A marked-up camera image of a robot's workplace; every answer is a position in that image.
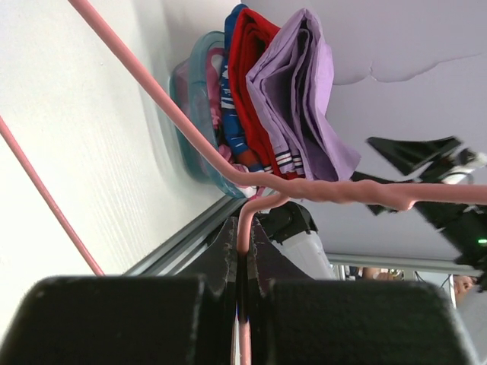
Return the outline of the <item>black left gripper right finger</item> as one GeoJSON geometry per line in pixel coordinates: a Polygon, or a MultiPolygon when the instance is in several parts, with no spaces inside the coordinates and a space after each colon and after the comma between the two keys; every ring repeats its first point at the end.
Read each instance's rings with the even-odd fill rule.
{"type": "Polygon", "coordinates": [[[254,364],[477,364],[446,295],[417,281],[315,280],[254,221],[247,311],[254,364]]]}

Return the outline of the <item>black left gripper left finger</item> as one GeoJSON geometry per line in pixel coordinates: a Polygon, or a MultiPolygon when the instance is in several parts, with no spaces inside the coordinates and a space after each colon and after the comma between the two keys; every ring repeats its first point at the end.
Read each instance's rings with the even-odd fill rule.
{"type": "Polygon", "coordinates": [[[27,293],[9,364],[232,364],[237,220],[176,275],[58,276],[27,293]]]}

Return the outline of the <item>pink wire hanger with trousers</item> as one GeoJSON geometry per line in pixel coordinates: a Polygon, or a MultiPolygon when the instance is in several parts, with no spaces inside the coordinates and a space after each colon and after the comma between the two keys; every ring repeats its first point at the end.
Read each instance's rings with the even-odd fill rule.
{"type": "Polygon", "coordinates": [[[72,7],[106,44],[115,57],[133,76],[151,99],[165,112],[191,145],[226,179],[241,185],[258,185],[275,190],[275,194],[247,202],[240,214],[237,228],[237,251],[245,255],[250,246],[250,227],[254,214],[264,208],[275,208],[290,198],[304,198],[312,202],[347,204],[360,202],[383,205],[405,211],[416,202],[450,202],[460,204],[486,203],[486,187],[476,185],[445,184],[380,184],[360,182],[311,182],[305,179],[285,181],[267,173],[241,173],[236,171],[211,147],[206,138],[167,95],[147,68],[118,37],[103,17],[88,1],[73,1],[72,7]]]}

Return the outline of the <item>purple trousers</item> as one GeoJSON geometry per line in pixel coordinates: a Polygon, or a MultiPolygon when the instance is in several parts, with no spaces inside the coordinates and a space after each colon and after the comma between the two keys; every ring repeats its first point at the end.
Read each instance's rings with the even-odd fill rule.
{"type": "Polygon", "coordinates": [[[326,120],[334,79],[332,50],[319,19],[296,11],[280,29],[264,62],[261,88],[275,116],[296,137],[309,180],[346,181],[360,154],[346,145],[326,120]]]}

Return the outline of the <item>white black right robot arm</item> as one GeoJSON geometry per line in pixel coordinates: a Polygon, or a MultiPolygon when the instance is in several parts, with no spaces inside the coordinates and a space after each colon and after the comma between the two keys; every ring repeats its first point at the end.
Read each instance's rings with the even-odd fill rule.
{"type": "MultiPolygon", "coordinates": [[[[461,148],[461,141],[446,137],[430,141],[398,141],[370,137],[367,143],[394,166],[407,183],[473,184],[473,172],[486,165],[486,155],[461,148]]],[[[455,260],[486,270],[486,206],[418,202],[415,210],[460,251],[455,260]]],[[[324,278],[333,266],[324,256],[318,228],[302,205],[288,202],[260,220],[267,237],[282,254],[313,278],[324,278]]]]}

